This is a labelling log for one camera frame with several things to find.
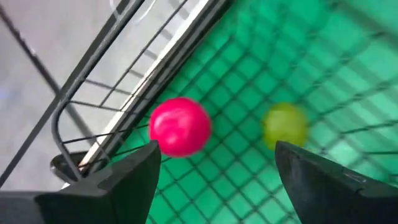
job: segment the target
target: green mesh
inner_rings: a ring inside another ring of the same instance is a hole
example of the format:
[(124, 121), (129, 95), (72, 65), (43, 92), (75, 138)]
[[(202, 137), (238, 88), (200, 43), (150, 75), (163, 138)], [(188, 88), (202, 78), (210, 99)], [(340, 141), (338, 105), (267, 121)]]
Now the green mesh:
[[(353, 4), (236, 1), (153, 107), (193, 98), (214, 133), (201, 153), (163, 158), (148, 223), (299, 223), (262, 138), (261, 120), (278, 102), (308, 116), (305, 148), (396, 184), (398, 56), (372, 23), (394, 17), (378, 16), (379, 1)], [(374, 18), (355, 6), (374, 9)], [(146, 143), (144, 118), (113, 161)]]

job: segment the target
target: black plastic part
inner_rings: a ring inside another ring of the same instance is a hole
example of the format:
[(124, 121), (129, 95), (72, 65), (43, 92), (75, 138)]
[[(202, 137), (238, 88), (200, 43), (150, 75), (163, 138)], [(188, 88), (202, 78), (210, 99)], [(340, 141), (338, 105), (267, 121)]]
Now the black plastic part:
[[(87, 151), (82, 152), (71, 152), (70, 158), (73, 163), (78, 167), (79, 163), (83, 160)], [(55, 156), (50, 162), (50, 170), (61, 180), (70, 184), (76, 182), (78, 179), (71, 170), (68, 162), (65, 160), (63, 154)]]
[(145, 223), (160, 172), (157, 142), (59, 192), (0, 192), (0, 223)]
[(398, 223), (397, 188), (287, 142), (275, 160), (303, 224)]

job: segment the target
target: yellow ball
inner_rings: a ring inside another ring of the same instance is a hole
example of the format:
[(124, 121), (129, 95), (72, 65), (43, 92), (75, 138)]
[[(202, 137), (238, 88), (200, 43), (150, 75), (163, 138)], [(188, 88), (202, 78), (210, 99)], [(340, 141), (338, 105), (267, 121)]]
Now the yellow ball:
[(278, 103), (270, 108), (263, 120), (264, 139), (269, 149), (275, 150), (277, 141), (304, 147), (307, 141), (307, 119), (291, 103)]

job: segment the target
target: wire grid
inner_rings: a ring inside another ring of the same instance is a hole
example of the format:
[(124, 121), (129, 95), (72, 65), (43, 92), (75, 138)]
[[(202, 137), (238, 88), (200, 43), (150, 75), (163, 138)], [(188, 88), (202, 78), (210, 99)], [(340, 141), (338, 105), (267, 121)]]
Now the wire grid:
[(148, 222), (299, 223), (262, 139), (281, 101), (307, 114), (306, 148), (396, 184), (397, 39), (374, 24), (344, 1), (236, 1), (110, 155), (147, 144), (150, 112), (169, 98), (193, 98), (211, 116), (203, 152), (163, 157)]
[[(123, 12), (123, 16), (119, 16), (116, 22), (113, 24), (113, 27), (106, 27), (109, 25), (105, 25), (104, 29), (108, 28), (108, 33), (105, 35), (104, 40), (101, 41), (106, 41), (106, 39), (110, 39), (112, 32), (120, 32), (122, 29), (130, 22), (131, 17), (137, 12), (137, 9), (140, 9), (142, 7), (142, 3), (144, 1), (135, 1), (130, 8), (128, 6), (130, 5), (129, 1), (123, 1), (119, 6), (117, 11)], [(110, 85), (109, 83), (101, 82), (101, 81), (96, 81), (91, 79), (90, 72), (84, 75), (84, 77), (80, 77), (75, 80), (76, 83), (78, 83), (78, 86), (74, 89), (71, 88), (70, 91), (73, 91), (71, 95), (68, 95), (65, 99), (64, 102), (61, 103), (58, 106), (58, 111), (56, 111), (55, 116), (53, 118), (53, 135), (55, 138), (55, 141), (58, 143), (58, 146), (60, 150), (63, 152), (64, 156), (67, 158), (68, 165), (71, 167), (72, 170), (74, 170), (74, 174), (77, 177), (77, 179), (81, 179), (82, 177), (86, 176), (88, 173), (89, 167), (92, 169), (98, 169), (101, 167), (98, 161), (92, 163), (86, 163), (86, 164), (73, 164), (72, 160), (70, 160), (70, 151), (69, 150), (73, 149), (73, 144), (77, 142), (83, 142), (83, 141), (88, 141), (89, 144), (92, 146), (94, 144), (100, 145), (98, 152), (101, 154), (105, 155), (105, 158), (102, 159), (101, 161), (107, 161), (109, 160), (109, 157), (106, 156), (107, 153), (103, 150), (103, 144), (98, 141), (98, 138), (106, 138), (106, 140), (109, 140), (111, 138), (119, 138), (120, 134), (123, 134), (125, 132), (125, 129), (120, 129), (120, 126), (117, 126), (114, 128), (110, 133), (101, 133), (101, 134), (94, 134), (90, 136), (85, 136), (82, 138), (75, 138), (75, 139), (64, 139), (62, 134), (59, 132), (59, 119), (60, 115), (63, 113), (64, 109), (68, 105), (72, 106), (84, 106), (87, 108), (95, 108), (97, 109), (97, 113), (103, 113), (102, 111), (110, 111), (112, 114), (115, 113), (123, 113), (123, 116), (125, 114), (131, 115), (130, 111), (127, 110), (127, 104), (129, 101), (131, 101), (133, 98), (136, 97), (136, 93), (132, 93), (131, 91), (126, 91), (123, 89), (122, 84), (130, 83), (130, 86), (134, 87), (134, 84), (131, 85), (131, 78), (130, 77), (136, 77), (140, 78), (141, 80), (144, 80), (141, 82), (139, 86), (137, 86), (138, 89), (142, 88), (145, 84), (146, 81), (152, 80), (151, 76), (144, 77), (144, 72), (142, 72), (142, 65), (148, 64), (148, 61), (154, 63), (158, 59), (158, 53), (155, 53), (151, 51), (151, 47), (153, 45), (159, 45), (159, 42), (169, 42), (172, 40), (172, 37), (174, 36), (174, 30), (172, 30), (170, 27), (170, 24), (175, 25), (177, 21), (184, 21), (187, 19), (187, 16), (189, 15), (189, 11), (187, 8), (191, 8), (193, 5), (192, 1), (189, 0), (183, 0), (183, 1), (173, 1), (170, 0), (168, 4), (171, 5), (172, 8), (174, 8), (174, 11), (167, 17), (167, 19), (164, 21), (164, 23), (159, 27), (157, 32), (152, 36), (148, 43), (142, 48), (142, 50), (139, 52), (138, 56), (131, 62), (131, 64), (128, 66), (127, 69), (123, 72), (123, 74), (120, 76), (120, 78), (117, 80), (117, 82), (113, 85)], [(104, 95), (102, 99), (98, 98), (93, 98), (89, 100), (77, 100), (76, 97), (74, 97), (77, 93), (83, 92), (80, 91), (82, 89), (82, 85), (91, 85), (91, 86), (96, 86), (97, 88), (100, 88), (102, 90), (106, 90), (107, 93)], [(108, 106), (107, 102), (112, 100), (112, 96), (118, 94), (119, 96), (124, 96), (125, 101), (122, 105), (118, 106)]]

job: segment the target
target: wire cage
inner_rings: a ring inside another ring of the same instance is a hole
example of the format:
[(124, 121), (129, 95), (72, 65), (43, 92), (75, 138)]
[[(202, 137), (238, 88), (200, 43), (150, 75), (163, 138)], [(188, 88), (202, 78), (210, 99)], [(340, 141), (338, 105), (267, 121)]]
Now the wire cage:
[[(140, 6), (135, 4), (115, 25), (118, 31), (104, 39), (104, 51)], [(380, 16), (371, 10), (377, 4), (201, 1), (154, 69), (133, 94), (126, 93), (130, 97), (125, 104), (96, 106), (98, 111), (118, 111), (111, 127), (85, 138), (63, 139), (59, 116), (76, 103), (72, 96), (88, 82), (89, 73), (76, 80), (53, 117), (54, 138), (65, 157), (53, 161), (64, 162), (58, 174), (76, 182), (144, 147), (153, 109), (186, 96), (211, 116), (213, 134), (192, 157), (162, 156), (148, 223), (300, 223), (274, 153), (263, 140), (264, 114), (278, 102), (294, 103), (305, 112), (310, 128), (306, 149), (397, 185), (398, 30), (391, 27), (393, 7), (383, 8), (387, 16)], [(84, 66), (89, 71), (95, 64)], [(102, 87), (109, 94), (120, 91)], [(69, 143), (87, 139), (94, 141), (89, 151), (69, 153)]]

